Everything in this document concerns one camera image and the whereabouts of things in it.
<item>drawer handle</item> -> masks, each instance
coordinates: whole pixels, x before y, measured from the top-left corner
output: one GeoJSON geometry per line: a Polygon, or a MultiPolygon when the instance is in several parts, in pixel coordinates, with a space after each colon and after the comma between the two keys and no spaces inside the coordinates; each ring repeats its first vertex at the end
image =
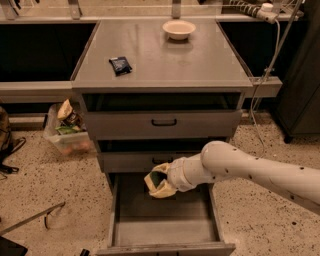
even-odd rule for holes
{"type": "Polygon", "coordinates": [[[168,160],[163,160],[163,159],[155,159],[154,157],[152,158],[152,163],[154,164],[163,164],[163,163],[172,163],[173,162],[173,157],[170,157],[168,160]]]}
{"type": "Polygon", "coordinates": [[[157,121],[152,119],[151,124],[153,126],[175,126],[177,124],[177,119],[173,119],[172,121],[157,121]]]}

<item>floor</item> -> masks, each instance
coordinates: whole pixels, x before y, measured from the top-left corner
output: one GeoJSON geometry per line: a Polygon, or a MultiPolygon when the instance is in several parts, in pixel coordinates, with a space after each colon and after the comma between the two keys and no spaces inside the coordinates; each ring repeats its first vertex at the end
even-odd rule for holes
{"type": "MultiPolygon", "coordinates": [[[[265,158],[320,169],[320,138],[283,142],[283,133],[268,113],[257,114],[266,145],[265,158]]],[[[95,154],[63,156],[42,131],[14,132],[26,145],[6,163],[20,172],[0,181],[0,230],[65,201],[49,215],[4,237],[29,249],[28,256],[91,255],[105,248],[112,195],[95,154]]],[[[247,116],[230,142],[260,155],[262,146],[247,116]]],[[[320,255],[320,216],[240,178],[215,184],[214,195],[223,237],[235,243],[232,256],[320,255]]]]}

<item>black packet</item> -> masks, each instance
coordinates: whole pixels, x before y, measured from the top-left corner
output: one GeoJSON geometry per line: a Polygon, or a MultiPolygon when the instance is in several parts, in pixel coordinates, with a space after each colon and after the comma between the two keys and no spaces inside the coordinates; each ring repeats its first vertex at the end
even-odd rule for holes
{"type": "Polygon", "coordinates": [[[111,63],[116,76],[131,73],[132,67],[130,66],[126,57],[121,56],[111,58],[109,59],[109,62],[111,63]]]}

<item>gray countertop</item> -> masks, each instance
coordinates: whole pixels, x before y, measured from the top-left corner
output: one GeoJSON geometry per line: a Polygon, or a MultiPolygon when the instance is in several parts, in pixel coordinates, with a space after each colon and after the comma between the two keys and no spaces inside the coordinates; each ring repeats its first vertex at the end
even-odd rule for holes
{"type": "Polygon", "coordinates": [[[168,38],[162,30],[167,20],[101,21],[73,87],[252,87],[214,19],[186,19],[196,31],[183,41],[168,38]],[[128,59],[132,73],[115,76],[109,59],[119,56],[128,59]]]}

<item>closed drawer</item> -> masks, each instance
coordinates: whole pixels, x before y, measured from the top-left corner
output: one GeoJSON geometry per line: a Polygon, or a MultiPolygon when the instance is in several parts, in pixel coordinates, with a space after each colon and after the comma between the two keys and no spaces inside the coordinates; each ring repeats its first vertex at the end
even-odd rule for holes
{"type": "Polygon", "coordinates": [[[144,184],[145,174],[115,178],[108,248],[97,255],[230,255],[215,216],[212,189],[207,185],[166,198],[154,199],[144,184]]]}
{"type": "Polygon", "coordinates": [[[212,140],[214,138],[101,140],[98,159],[105,173],[149,172],[155,165],[200,153],[212,140]]]}
{"type": "Polygon", "coordinates": [[[210,113],[90,113],[85,122],[91,139],[231,137],[242,111],[210,113]]]}

